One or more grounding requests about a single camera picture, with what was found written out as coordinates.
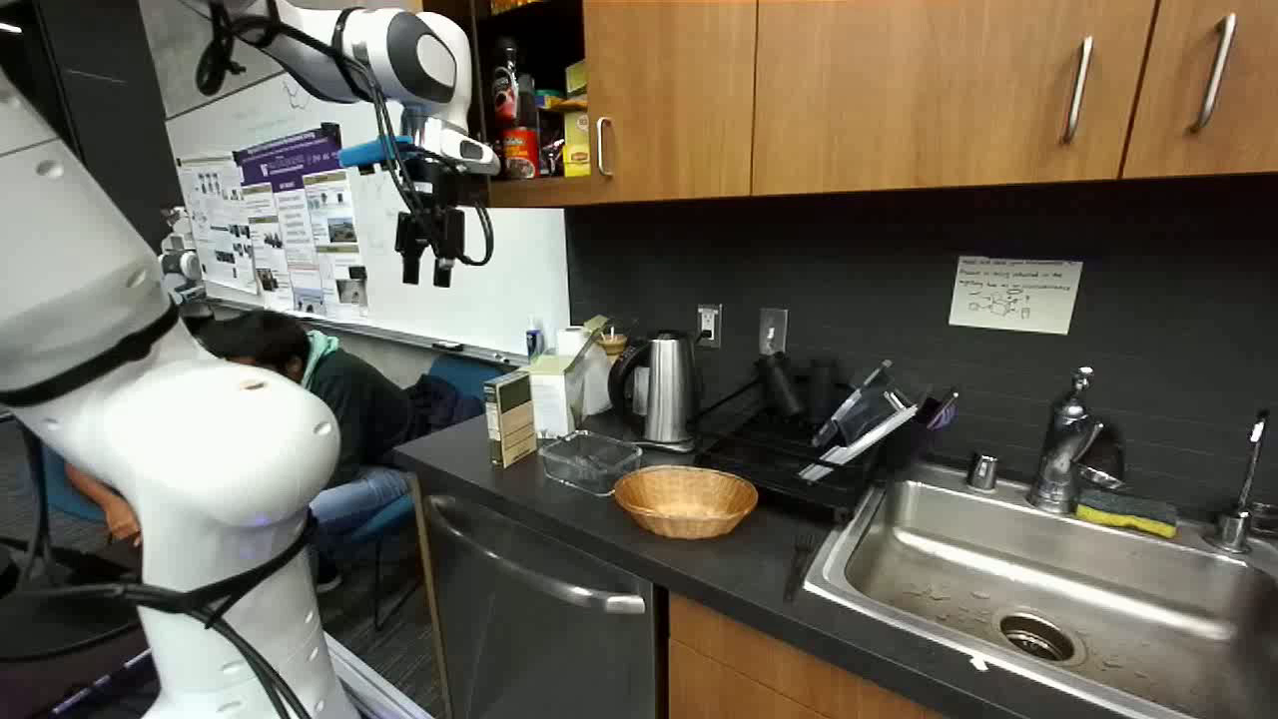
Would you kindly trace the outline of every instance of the stainless steel kettle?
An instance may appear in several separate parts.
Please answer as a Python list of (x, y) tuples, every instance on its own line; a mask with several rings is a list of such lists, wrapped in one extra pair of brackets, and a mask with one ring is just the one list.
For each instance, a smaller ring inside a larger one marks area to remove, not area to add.
[(643, 448), (696, 451), (696, 340), (653, 335), (609, 364), (609, 412), (643, 432)]

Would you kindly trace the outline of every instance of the wall outlet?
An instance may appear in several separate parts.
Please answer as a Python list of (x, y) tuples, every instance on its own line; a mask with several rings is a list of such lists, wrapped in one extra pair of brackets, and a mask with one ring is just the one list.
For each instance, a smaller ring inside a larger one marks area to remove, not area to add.
[(760, 310), (760, 354), (784, 354), (792, 347), (792, 310), (764, 308)]
[(697, 303), (696, 332), (704, 347), (724, 347), (724, 303)]

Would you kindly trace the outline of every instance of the wooden cabinet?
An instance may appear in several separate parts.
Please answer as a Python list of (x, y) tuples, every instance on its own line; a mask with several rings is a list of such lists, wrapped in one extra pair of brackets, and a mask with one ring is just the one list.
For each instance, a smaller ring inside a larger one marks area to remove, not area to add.
[(1278, 171), (1278, 5), (1162, 0), (1121, 177)]
[(672, 596), (672, 719), (914, 719), (920, 701)]
[(581, 0), (593, 177), (494, 205), (749, 197), (753, 0)]
[(760, 0), (753, 191), (1117, 178), (1149, 14), (1153, 0)]

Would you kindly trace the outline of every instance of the backsplash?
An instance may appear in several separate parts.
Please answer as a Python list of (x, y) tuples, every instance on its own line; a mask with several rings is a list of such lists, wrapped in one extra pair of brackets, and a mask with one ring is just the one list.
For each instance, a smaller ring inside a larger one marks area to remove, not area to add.
[[(1278, 178), (884, 191), (645, 205), (567, 215), (572, 308), (696, 328), (724, 303), (705, 399), (753, 372), (760, 308), (792, 308), (792, 359), (834, 354), (964, 391), (938, 451), (1030, 475), (1046, 402), (1077, 364), (1126, 439), (1126, 480), (1187, 511), (1243, 485), (1244, 432), (1278, 408)], [(1083, 259), (1071, 335), (946, 328), (954, 259)], [(1278, 499), (1278, 448), (1255, 485)]]

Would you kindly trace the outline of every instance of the bulletin board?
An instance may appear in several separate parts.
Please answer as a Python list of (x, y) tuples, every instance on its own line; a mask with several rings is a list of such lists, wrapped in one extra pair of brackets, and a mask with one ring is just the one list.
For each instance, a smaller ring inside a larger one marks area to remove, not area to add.
[[(245, 150), (319, 145), (319, 126), (335, 126), (344, 145), (376, 138), (368, 105), (319, 105), (291, 75), (259, 79), (167, 118), (213, 299), (467, 347), (470, 354), (522, 354), (531, 328), (567, 328), (561, 211), (491, 211), (491, 262), (459, 262), (450, 287), (431, 287), (431, 251), (422, 251), (419, 282), (400, 280), (396, 222), (403, 205), (387, 177), (315, 163), (302, 189), (283, 189), (245, 171)], [(483, 254), (470, 206), (467, 254)]]

